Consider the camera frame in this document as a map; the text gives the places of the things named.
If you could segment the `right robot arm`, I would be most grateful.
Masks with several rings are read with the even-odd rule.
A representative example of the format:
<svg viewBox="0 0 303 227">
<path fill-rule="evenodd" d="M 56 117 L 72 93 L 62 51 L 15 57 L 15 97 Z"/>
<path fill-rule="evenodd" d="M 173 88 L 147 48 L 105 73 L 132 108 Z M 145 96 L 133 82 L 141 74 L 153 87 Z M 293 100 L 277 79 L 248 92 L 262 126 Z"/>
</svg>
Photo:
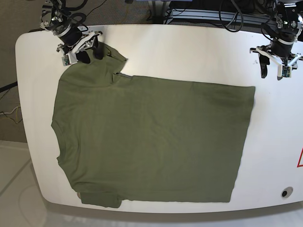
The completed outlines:
<svg viewBox="0 0 303 227">
<path fill-rule="evenodd" d="M 79 12 L 87 4 L 84 0 L 76 7 L 67 7 L 65 0 L 46 0 L 42 6 L 40 27 L 51 31 L 58 37 L 59 44 L 56 51 L 62 53 L 64 66 L 82 62 L 90 63 L 87 50 L 92 50 L 95 59 L 104 57 L 104 45 L 98 40 L 101 31 L 89 31 L 84 24 L 87 16 Z"/>
</svg>

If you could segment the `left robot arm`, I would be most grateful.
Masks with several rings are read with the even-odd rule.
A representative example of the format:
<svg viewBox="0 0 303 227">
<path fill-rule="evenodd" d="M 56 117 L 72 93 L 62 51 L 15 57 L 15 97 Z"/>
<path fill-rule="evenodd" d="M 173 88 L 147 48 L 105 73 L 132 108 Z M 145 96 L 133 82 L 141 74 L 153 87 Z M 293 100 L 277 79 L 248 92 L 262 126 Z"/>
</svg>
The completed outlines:
<svg viewBox="0 0 303 227">
<path fill-rule="evenodd" d="M 261 24 L 261 32 L 269 36 L 270 44 L 250 48 L 257 53 L 260 74 L 267 76 L 271 62 L 277 65 L 277 80 L 290 78 L 292 70 L 298 68 L 297 62 L 303 60 L 301 53 L 291 53 L 293 44 L 303 31 L 303 2 L 301 0 L 276 0 L 270 18 Z"/>
</svg>

